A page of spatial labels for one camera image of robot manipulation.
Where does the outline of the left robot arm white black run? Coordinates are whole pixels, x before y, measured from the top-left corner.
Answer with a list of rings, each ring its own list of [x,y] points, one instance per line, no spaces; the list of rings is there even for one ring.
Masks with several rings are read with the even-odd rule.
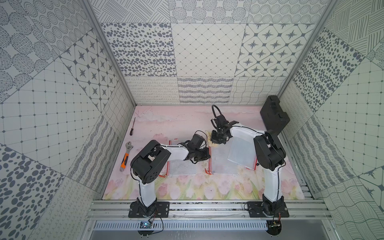
[[[131,161],[131,173],[137,176],[139,209],[149,216],[155,212],[157,197],[155,179],[168,161],[191,161],[196,164],[210,158],[207,142],[199,135],[178,145],[162,145],[151,140]]]

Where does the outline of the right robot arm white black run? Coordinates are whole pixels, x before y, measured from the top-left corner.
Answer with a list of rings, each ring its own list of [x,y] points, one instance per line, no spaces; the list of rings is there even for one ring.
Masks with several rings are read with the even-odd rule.
[[[264,168],[265,190],[261,209],[267,217],[274,217],[284,210],[280,172],[285,166],[286,152],[272,131],[258,131],[241,125],[237,121],[229,122],[223,114],[211,120],[214,130],[211,141],[214,144],[230,144],[228,160],[252,168],[258,163]]]

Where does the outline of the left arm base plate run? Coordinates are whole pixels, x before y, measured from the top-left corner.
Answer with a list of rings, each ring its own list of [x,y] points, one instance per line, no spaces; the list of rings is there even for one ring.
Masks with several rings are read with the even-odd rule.
[[[146,207],[140,198],[130,205],[129,218],[150,218],[153,216],[167,218],[169,216],[170,202],[158,202],[157,199]]]

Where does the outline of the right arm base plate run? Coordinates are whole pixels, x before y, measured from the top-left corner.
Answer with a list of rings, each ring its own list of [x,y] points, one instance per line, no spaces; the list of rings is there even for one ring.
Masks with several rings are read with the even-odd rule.
[[[262,202],[247,202],[245,209],[248,211],[250,218],[288,218],[290,216],[284,197],[271,202],[263,195]]]

